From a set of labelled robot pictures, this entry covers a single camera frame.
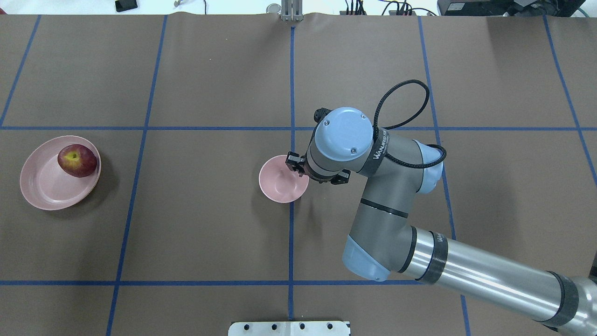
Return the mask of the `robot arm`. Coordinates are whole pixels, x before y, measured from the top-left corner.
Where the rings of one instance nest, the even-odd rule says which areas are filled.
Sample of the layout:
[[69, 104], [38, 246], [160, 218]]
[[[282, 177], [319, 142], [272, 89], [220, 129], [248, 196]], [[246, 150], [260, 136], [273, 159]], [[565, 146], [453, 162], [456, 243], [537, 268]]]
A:
[[[417, 196], [409, 224], [564, 276], [596, 252], [596, 185], [572, 130], [440, 130], [446, 181]], [[312, 184], [294, 204], [294, 319], [349, 321], [354, 336], [554, 336], [522, 315], [392, 273], [365, 281], [341, 261], [364, 179]]]

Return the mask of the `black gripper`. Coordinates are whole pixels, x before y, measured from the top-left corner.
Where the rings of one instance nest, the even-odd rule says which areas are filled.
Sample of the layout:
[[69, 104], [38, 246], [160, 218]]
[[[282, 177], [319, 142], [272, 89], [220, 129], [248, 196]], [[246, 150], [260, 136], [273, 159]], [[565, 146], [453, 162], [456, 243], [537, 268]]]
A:
[[349, 182], [351, 172], [343, 169], [341, 171], [328, 171], [316, 164], [313, 160], [306, 159], [304, 155], [295, 152], [288, 152], [285, 164], [289, 170], [297, 174], [305, 174], [311, 180], [318, 183], [330, 183], [331, 185], [342, 185]]

